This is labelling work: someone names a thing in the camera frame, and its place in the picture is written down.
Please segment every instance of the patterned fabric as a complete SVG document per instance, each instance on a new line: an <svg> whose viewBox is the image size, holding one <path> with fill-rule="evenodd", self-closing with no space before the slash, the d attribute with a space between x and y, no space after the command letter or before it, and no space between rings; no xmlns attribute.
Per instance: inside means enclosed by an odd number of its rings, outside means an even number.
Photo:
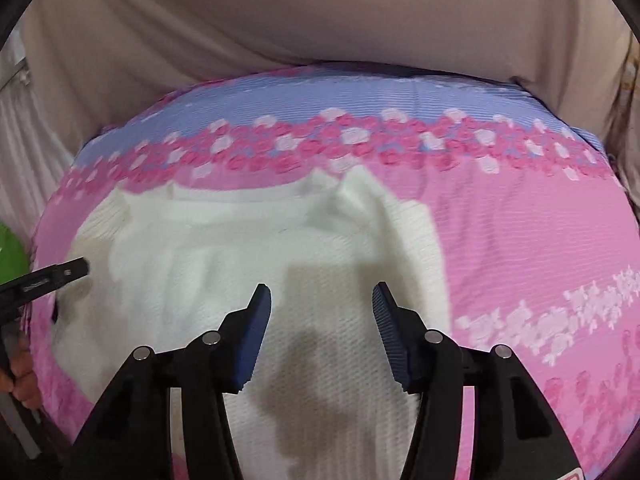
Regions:
<svg viewBox="0 0 640 480"><path fill-rule="evenodd" d="M37 266L65 259L116 186L257 189L357 165L429 208L453 339L513 346L594 478L640 415L638 230L597 140L516 86L325 67L170 94L82 150L42 218ZM47 411L75 436L91 404L51 355L51 309L34 306L34 359Z"/></svg>

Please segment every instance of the pink fabric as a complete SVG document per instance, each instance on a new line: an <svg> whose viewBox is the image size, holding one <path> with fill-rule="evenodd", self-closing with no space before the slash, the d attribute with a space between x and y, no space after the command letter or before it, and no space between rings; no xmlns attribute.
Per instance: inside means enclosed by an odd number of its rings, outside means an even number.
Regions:
<svg viewBox="0 0 640 480"><path fill-rule="evenodd" d="M363 164L399 198L430 208L446 260L453 338L472 348L510 344L584 469L602 470L640 415L640 311L632 307L640 294L640 241L603 156L543 124L525 131L508 121L451 113L434 124L387 121L385 132L377 131L379 124L349 114L269 128L217 124L194 137L143 142L74 167L40 223L36 266L65 259L82 222L117 184L133 192L169 180L248 189L293 182L312 168L339 176ZM349 144L345 128L374 133ZM439 153L438 140L452 128L455 138L447 137L447 151ZM380 149L395 130L401 148ZM317 138L307 138L312 131L319 131ZM225 136L231 145L212 152ZM290 150L262 154L283 138ZM231 152L241 151L243 142L257 155ZM431 151L418 150L429 143ZM52 297L34 305L34 361L46 410L74 438L92 406L50 352L52 306ZM461 463L468 463L470 438L463 432ZM177 478L184 478L184 464L176 467ZM468 478L465 466L456 477Z"/></svg>

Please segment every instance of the blue gripper pad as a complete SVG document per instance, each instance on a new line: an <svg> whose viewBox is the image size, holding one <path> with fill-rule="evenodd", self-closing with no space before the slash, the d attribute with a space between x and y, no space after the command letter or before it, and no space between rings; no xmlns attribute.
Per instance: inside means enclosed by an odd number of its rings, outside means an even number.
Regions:
<svg viewBox="0 0 640 480"><path fill-rule="evenodd" d="M251 379L260 345L271 315L271 291L264 284L258 285L249 305L244 310L226 315L219 332L223 339L234 346L234 376L236 390Z"/></svg>
<svg viewBox="0 0 640 480"><path fill-rule="evenodd" d="M420 356L420 346L427 329L420 315L399 307L385 282L373 288L372 304L394 379L404 391L417 391L416 384L424 379L427 372Z"/></svg>

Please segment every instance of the folded white garment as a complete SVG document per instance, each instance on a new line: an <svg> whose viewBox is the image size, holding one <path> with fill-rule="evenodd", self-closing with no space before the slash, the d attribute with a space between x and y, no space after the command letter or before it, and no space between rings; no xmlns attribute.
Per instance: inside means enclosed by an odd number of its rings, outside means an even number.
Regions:
<svg viewBox="0 0 640 480"><path fill-rule="evenodd" d="M91 277L60 293L53 351L92 402L136 346L185 346L265 283L273 310L253 379L225 399L244 477L400 476L417 399L393 380L371 291L388 282L399 303L449 331L427 206L399 201L364 168L256 190L115 189L79 230L76 256Z"/></svg>

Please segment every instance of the white curtain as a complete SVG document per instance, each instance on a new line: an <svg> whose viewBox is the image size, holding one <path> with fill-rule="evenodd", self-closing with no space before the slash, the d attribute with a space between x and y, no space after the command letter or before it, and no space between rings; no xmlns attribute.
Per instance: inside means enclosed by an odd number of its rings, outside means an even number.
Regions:
<svg viewBox="0 0 640 480"><path fill-rule="evenodd" d="M29 250L72 156L47 126L15 32L0 51L0 86L0 221Z"/></svg>

